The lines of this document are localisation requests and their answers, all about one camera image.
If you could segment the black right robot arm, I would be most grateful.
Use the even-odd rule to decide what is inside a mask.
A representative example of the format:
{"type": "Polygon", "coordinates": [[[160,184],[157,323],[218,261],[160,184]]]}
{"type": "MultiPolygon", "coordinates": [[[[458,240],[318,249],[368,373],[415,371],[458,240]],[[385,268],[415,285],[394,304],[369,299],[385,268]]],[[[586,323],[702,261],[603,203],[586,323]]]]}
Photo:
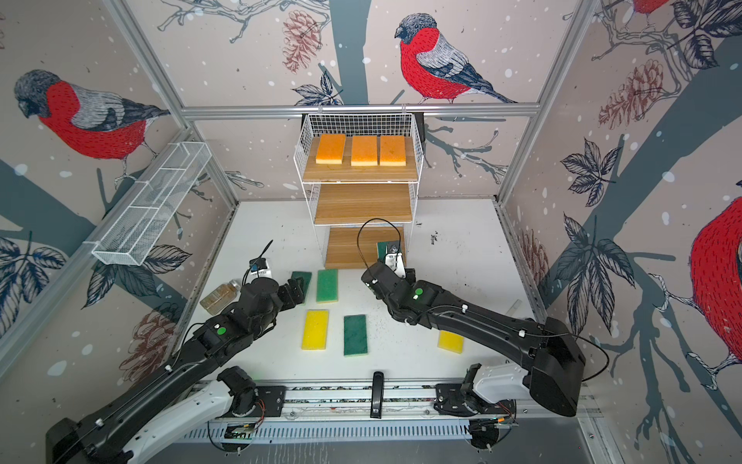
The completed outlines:
{"type": "Polygon", "coordinates": [[[560,416],[577,414],[587,360],[562,322],[506,316],[432,282],[400,278],[381,262],[367,269],[361,281],[394,320],[458,334],[500,353],[525,371],[522,385],[536,403],[560,416]]]}

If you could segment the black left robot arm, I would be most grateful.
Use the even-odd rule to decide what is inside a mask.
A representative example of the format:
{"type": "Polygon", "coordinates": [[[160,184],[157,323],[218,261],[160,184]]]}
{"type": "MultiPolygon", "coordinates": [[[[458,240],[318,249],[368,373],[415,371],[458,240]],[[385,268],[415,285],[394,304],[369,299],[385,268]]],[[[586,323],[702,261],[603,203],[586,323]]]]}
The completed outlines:
{"type": "Polygon", "coordinates": [[[127,463],[127,445],[156,415],[276,326],[280,312],[305,301],[303,278],[280,285],[255,278],[239,300],[198,325],[171,359],[125,394],[79,421],[65,418],[46,433],[48,463],[127,463]]]}

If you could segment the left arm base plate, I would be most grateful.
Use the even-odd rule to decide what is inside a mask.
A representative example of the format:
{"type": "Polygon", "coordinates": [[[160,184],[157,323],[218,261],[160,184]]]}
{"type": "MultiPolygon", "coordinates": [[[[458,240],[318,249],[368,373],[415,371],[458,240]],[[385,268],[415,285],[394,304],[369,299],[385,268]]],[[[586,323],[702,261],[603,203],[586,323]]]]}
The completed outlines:
{"type": "Polygon", "coordinates": [[[229,414],[236,418],[278,418],[282,414],[285,386],[257,386],[234,397],[229,414]]]}

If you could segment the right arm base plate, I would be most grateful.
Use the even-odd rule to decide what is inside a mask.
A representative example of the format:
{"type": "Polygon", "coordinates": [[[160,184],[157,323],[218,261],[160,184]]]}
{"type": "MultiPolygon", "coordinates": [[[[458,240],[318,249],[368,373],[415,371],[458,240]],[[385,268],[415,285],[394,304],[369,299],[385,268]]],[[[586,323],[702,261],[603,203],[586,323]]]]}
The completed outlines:
{"type": "Polygon", "coordinates": [[[475,393],[471,383],[437,384],[434,409],[441,415],[468,418],[478,415],[512,416],[517,409],[513,399],[490,403],[475,393]]]}

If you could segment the orange sponge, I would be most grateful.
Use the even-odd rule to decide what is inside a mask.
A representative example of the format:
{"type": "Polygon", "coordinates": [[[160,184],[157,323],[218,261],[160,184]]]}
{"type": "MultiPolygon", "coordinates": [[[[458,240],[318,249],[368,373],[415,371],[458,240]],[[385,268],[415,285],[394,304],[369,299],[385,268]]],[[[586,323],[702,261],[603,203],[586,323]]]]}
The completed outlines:
{"type": "Polygon", "coordinates": [[[369,167],[378,165],[378,137],[356,135],[352,140],[351,166],[369,167]]]}
{"type": "Polygon", "coordinates": [[[320,136],[316,153],[316,164],[340,165],[343,162],[347,136],[329,135],[325,133],[320,136]]]}
{"type": "Polygon", "coordinates": [[[382,167],[404,167],[407,165],[406,139],[403,135],[380,137],[379,164],[382,167]]]}

